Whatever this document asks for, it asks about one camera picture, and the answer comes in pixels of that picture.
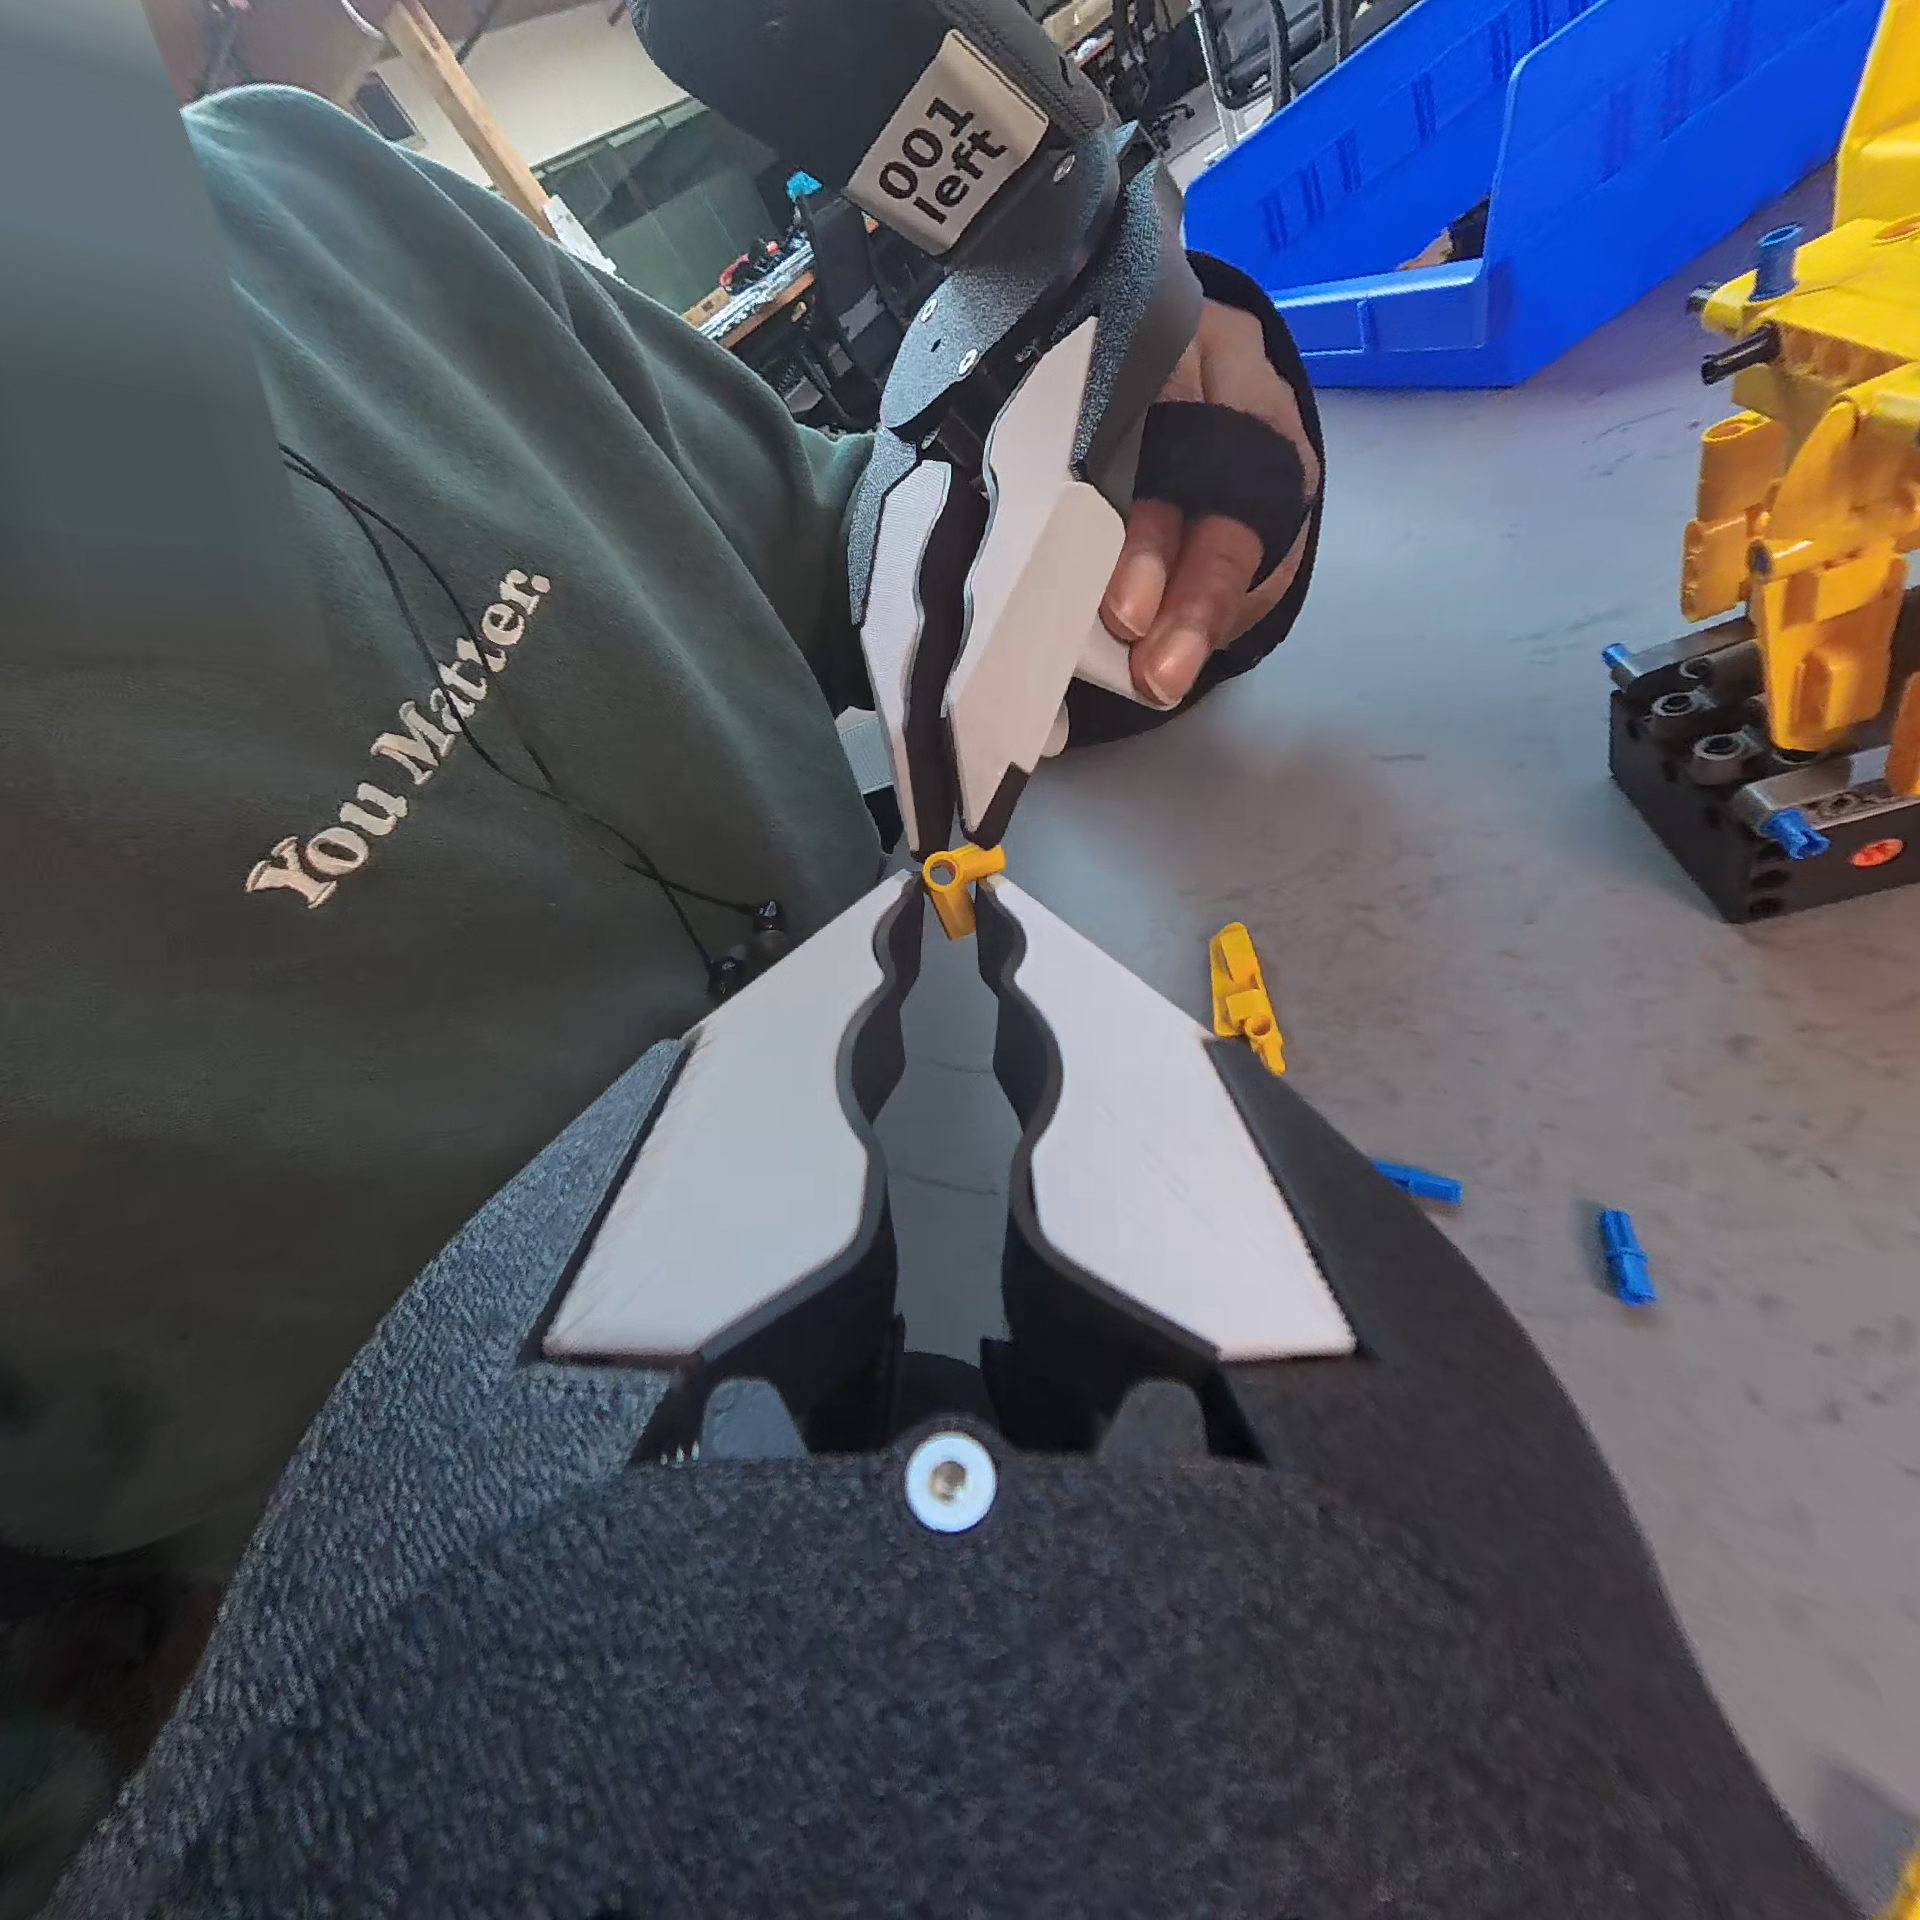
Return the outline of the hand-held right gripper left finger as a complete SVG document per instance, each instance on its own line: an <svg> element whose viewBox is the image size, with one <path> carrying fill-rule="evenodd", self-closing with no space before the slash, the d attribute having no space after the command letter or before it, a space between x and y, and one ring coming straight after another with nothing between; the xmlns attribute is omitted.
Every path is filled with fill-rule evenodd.
<svg viewBox="0 0 1920 1920"><path fill-rule="evenodd" d="M539 1334L665 1395L635 1449L696 1449L712 1398L760 1378L828 1449L876 1447L902 1345L876 1119L902 1077L920 884L881 877L699 1020Z"/></svg>

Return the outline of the blue plastic bin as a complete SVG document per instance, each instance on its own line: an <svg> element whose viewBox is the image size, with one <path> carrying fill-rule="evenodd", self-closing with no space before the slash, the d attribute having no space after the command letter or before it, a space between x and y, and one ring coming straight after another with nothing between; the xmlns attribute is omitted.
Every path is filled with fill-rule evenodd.
<svg viewBox="0 0 1920 1920"><path fill-rule="evenodd" d="M1516 386L1837 149L1881 2L1416 2L1186 187L1316 386Z"/></svg>

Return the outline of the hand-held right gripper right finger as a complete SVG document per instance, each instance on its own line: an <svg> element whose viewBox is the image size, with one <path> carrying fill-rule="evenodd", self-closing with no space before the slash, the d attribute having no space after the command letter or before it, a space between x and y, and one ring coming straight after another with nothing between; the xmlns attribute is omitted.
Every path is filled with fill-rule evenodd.
<svg viewBox="0 0 1920 1920"><path fill-rule="evenodd" d="M1259 1449L1231 1371L1355 1358L1355 1330L1217 1041L1011 877L974 884L974 953L1016 1119L981 1345L1007 1440L1100 1449L1166 1383L1207 1449Z"/></svg>

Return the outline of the yellow plastic bin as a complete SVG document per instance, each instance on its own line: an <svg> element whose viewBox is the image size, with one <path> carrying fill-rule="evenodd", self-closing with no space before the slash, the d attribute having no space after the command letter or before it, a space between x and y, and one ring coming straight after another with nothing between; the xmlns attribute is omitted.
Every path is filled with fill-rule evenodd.
<svg viewBox="0 0 1920 1920"><path fill-rule="evenodd" d="M1831 224L1916 216L1916 2L1883 2L1836 156Z"/></svg>

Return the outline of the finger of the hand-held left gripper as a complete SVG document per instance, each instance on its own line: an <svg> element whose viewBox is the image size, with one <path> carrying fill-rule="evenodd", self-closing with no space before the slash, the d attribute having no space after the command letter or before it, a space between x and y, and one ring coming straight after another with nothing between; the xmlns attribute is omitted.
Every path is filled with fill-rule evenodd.
<svg viewBox="0 0 1920 1920"><path fill-rule="evenodd" d="M894 769L902 847L949 847L946 686L965 639L965 486L926 463L881 501L859 652Z"/></svg>
<svg viewBox="0 0 1920 1920"><path fill-rule="evenodd" d="M1037 356L986 446L988 526L946 684L956 818L974 847L1004 841L1119 555L1119 512L1070 463L1095 329L1086 319Z"/></svg>

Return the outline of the person's left hand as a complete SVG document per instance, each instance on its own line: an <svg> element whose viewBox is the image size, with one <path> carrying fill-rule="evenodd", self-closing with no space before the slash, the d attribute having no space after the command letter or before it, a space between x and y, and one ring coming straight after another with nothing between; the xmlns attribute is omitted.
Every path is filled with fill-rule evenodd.
<svg viewBox="0 0 1920 1920"><path fill-rule="evenodd" d="M1259 526L1231 512L1137 495L1100 620L1130 652L1130 686L1160 708L1184 704L1220 655L1252 634L1263 638L1278 613L1291 608L1322 510L1322 448L1303 412L1304 393L1268 353L1254 310L1201 301L1156 421L1233 425L1233 446L1201 463L1214 489L1220 470L1242 470L1239 455L1252 450L1265 478L1278 446L1288 446L1303 474L1304 514L1288 552L1278 552Z"/></svg>

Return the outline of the yellow lego vehicle model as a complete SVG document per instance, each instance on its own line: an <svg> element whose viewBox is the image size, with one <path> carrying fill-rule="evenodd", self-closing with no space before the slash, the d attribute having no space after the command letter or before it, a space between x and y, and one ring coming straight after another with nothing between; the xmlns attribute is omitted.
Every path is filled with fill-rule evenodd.
<svg viewBox="0 0 1920 1920"><path fill-rule="evenodd" d="M1916 884L1916 216L1696 287L1690 634L1607 648L1618 792L1729 924Z"/></svg>

